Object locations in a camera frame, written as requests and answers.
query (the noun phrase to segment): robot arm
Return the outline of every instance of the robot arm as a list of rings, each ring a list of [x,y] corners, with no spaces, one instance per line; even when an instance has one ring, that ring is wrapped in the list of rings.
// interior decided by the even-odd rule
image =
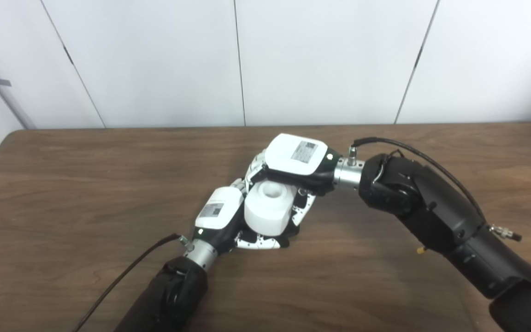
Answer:
[[[483,296],[495,299],[489,311],[504,331],[531,332],[531,265],[497,238],[521,237],[487,224],[429,166],[393,154],[356,160],[356,145],[343,158],[322,142],[281,134],[265,150],[261,171],[250,175],[246,183],[265,178],[318,196],[335,187],[358,193],[369,207],[395,215],[426,249],[442,254]]]
[[[196,218],[192,241],[180,239],[182,256],[165,263],[114,332],[174,332],[185,326],[208,290],[208,269],[236,246],[244,196],[242,179],[213,192]]]

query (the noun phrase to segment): robotic hand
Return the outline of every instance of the robotic hand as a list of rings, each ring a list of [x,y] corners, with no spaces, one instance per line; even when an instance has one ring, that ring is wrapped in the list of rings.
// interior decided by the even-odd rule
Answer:
[[[245,199],[248,187],[254,190]],[[260,202],[262,194],[270,201]],[[165,263],[114,331],[181,330],[206,293],[207,271],[219,255],[238,246],[244,249],[274,249],[289,245],[287,238],[298,232],[297,225],[301,220],[293,217],[293,221],[289,222],[291,215],[301,211],[302,216],[308,210],[293,206],[293,202],[303,201],[299,197],[297,189],[287,185],[264,181],[258,186],[247,186],[240,178],[228,187],[216,189],[196,217],[192,241],[180,237],[185,247],[182,256]],[[308,205],[314,200],[314,196],[309,197]],[[244,208],[246,202],[249,202],[249,208]],[[245,219],[253,226],[269,221],[270,228],[257,226],[252,230]],[[283,234],[273,231],[272,222],[288,224],[282,231],[286,228],[291,231]]]

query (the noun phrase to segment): white cylindrical object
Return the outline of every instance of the white cylindrical object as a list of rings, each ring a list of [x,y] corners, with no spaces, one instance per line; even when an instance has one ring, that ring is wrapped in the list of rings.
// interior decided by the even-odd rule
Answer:
[[[256,233],[282,234],[290,219],[296,187],[273,181],[256,183],[245,198],[245,221]]]

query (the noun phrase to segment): barcode label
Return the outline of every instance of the barcode label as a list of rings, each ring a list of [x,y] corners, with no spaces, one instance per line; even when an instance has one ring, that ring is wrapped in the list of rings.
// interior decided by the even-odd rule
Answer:
[[[221,210],[223,210],[224,203],[221,202],[215,202],[212,204],[206,204],[204,208],[202,209],[202,212],[200,212],[200,218],[203,217],[218,217]]]
[[[296,147],[295,153],[292,154],[292,157],[290,159],[298,160],[299,162],[304,162],[304,164],[308,164],[310,158],[312,158],[317,147],[318,145],[315,143],[301,141],[301,143],[299,143],[299,145]]]

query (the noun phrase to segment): wooden table surface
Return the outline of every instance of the wooden table surface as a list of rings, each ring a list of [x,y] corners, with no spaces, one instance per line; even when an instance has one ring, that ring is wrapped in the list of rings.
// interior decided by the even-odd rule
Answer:
[[[24,130],[0,146],[0,331],[70,331],[156,240],[190,235],[212,191],[242,177],[280,132],[347,151],[383,136],[432,156],[475,195],[531,262],[531,124],[409,124],[139,130]],[[368,145],[359,158],[392,151]],[[318,198],[289,248],[235,250],[209,271],[191,331],[499,331],[441,256],[353,193]],[[83,331],[111,331],[162,264],[148,256]]]

